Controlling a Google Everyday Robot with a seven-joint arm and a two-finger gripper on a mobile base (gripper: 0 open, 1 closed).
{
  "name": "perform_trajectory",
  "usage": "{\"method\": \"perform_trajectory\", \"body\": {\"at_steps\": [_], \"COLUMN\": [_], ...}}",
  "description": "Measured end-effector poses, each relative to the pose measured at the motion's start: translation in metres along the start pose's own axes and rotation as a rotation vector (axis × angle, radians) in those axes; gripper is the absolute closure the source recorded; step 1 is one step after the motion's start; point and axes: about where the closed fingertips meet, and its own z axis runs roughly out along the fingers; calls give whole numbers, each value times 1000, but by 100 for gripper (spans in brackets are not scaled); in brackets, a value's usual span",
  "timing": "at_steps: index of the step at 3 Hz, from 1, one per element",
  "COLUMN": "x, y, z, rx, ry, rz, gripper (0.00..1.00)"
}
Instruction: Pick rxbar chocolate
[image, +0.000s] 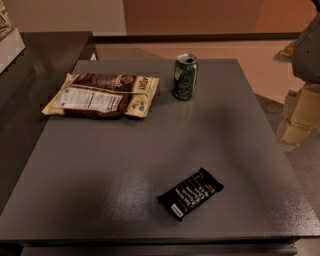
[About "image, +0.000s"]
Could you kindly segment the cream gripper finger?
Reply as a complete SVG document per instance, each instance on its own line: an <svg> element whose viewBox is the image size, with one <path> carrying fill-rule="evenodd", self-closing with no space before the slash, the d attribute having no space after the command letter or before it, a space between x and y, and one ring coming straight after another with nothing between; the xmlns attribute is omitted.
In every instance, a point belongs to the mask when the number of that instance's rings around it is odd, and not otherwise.
<svg viewBox="0 0 320 256"><path fill-rule="evenodd" d="M289 90L283 119L276 135L288 145L301 144L320 122L320 84L306 83L298 92Z"/></svg>

